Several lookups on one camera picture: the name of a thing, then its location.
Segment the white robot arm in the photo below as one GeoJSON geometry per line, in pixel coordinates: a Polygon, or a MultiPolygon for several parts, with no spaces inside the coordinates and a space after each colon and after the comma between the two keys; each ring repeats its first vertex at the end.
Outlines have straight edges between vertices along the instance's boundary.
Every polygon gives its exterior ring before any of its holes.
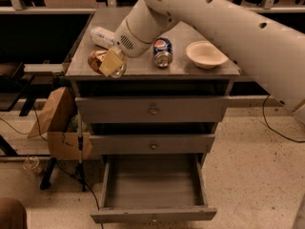
{"type": "Polygon", "coordinates": [[[194,27],[291,112],[304,119],[304,34],[227,0],[138,0],[115,31],[133,58],[178,22],[194,27]]]}

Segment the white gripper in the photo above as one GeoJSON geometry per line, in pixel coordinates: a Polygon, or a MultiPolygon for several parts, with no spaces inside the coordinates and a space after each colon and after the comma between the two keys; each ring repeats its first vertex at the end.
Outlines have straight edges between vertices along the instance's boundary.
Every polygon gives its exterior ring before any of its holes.
{"type": "Polygon", "coordinates": [[[114,33],[115,46],[110,48],[99,70],[105,76],[114,74],[125,64],[125,55],[134,58],[147,51],[157,37],[169,31],[176,22],[138,0],[114,33]]]}

